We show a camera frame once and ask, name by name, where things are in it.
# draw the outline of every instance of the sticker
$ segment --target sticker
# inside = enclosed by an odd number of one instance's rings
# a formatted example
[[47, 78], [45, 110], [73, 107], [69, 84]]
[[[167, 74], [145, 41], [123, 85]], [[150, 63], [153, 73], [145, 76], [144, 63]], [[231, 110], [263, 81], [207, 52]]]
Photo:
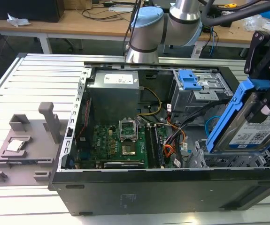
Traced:
[[200, 85], [209, 85], [207, 81], [200, 81]]
[[10, 162], [10, 164], [22, 164], [22, 162]]
[[128, 208], [135, 205], [137, 194], [121, 194], [120, 195], [120, 207]]
[[171, 104], [167, 104], [167, 111], [171, 112]]
[[176, 165], [178, 168], [181, 168], [181, 162], [178, 161], [176, 158], [174, 159], [174, 165]]
[[252, 148], [261, 144], [270, 135], [270, 116], [262, 123], [245, 122], [231, 140], [231, 148]]
[[183, 143], [183, 148], [184, 148], [184, 151], [188, 151], [188, 144], [187, 143]]
[[106, 74], [104, 83], [133, 84], [132, 74]]

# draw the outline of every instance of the blue cable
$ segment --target blue cable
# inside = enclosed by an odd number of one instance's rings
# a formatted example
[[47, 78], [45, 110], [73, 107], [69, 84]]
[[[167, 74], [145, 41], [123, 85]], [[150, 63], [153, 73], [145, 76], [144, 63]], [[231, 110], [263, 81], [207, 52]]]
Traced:
[[208, 124], [209, 124], [209, 122], [210, 122], [211, 120], [213, 120], [213, 119], [215, 119], [215, 118], [220, 118], [220, 116], [213, 116], [213, 117], [211, 117], [209, 120], [207, 120], [206, 123], [205, 123], [205, 132], [206, 132], [207, 137], [209, 137], [209, 135], [210, 135], [210, 133], [209, 133], [209, 131], [208, 131]]
[[213, 50], [214, 50], [214, 43], [215, 43], [215, 38], [214, 38], [214, 33], [213, 33], [214, 28], [211, 27], [210, 30], [211, 30], [211, 35], [212, 35], [212, 38], [213, 38], [212, 48], [211, 48], [211, 52], [210, 52], [210, 55], [212, 55]]

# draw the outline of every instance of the green circuit board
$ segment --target green circuit board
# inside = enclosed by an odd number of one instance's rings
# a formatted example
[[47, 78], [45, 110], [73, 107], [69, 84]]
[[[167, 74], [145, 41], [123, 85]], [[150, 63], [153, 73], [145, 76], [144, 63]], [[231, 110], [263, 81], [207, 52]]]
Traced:
[[[158, 127], [158, 136], [163, 142], [167, 138], [166, 128]], [[122, 134], [132, 135], [133, 126], [123, 126]], [[148, 168], [145, 128], [138, 126], [138, 138], [135, 142], [129, 139], [120, 141], [119, 125], [95, 125], [91, 150], [80, 149], [77, 154], [81, 169], [98, 168], [105, 162], [139, 162]]]

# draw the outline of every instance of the metal slotted table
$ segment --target metal slotted table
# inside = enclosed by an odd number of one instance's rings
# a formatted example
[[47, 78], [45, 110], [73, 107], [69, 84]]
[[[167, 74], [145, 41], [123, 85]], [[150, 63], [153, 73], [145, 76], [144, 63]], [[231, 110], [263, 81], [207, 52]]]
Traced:
[[[42, 101], [54, 103], [59, 119], [68, 119], [84, 61], [122, 62], [120, 56], [20, 54], [0, 79], [0, 147], [13, 113], [43, 119]], [[160, 58], [161, 63], [227, 66], [245, 79], [243, 60]], [[0, 187], [0, 224], [270, 224], [270, 196], [246, 211], [72, 217], [47, 186]]]

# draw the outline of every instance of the motherboard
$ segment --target motherboard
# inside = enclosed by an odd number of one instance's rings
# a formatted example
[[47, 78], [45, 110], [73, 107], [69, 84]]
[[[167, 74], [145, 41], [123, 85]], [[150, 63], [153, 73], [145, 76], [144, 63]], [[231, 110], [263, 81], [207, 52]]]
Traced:
[[[150, 145], [154, 145], [154, 140], [146, 139], [145, 126], [137, 125], [136, 134], [132, 126], [126, 124], [123, 126], [121, 134], [135, 135], [136, 140], [121, 140], [120, 127], [117, 125], [95, 125], [93, 131], [93, 143], [91, 148], [82, 146], [82, 138], [78, 142], [79, 149], [76, 156], [76, 168], [80, 169], [102, 169], [119, 168], [124, 165], [139, 165], [142, 168], [150, 168], [148, 162], [151, 160], [148, 155]], [[157, 127], [157, 138], [160, 144], [160, 153], [162, 154], [162, 145], [167, 138], [165, 126]]]

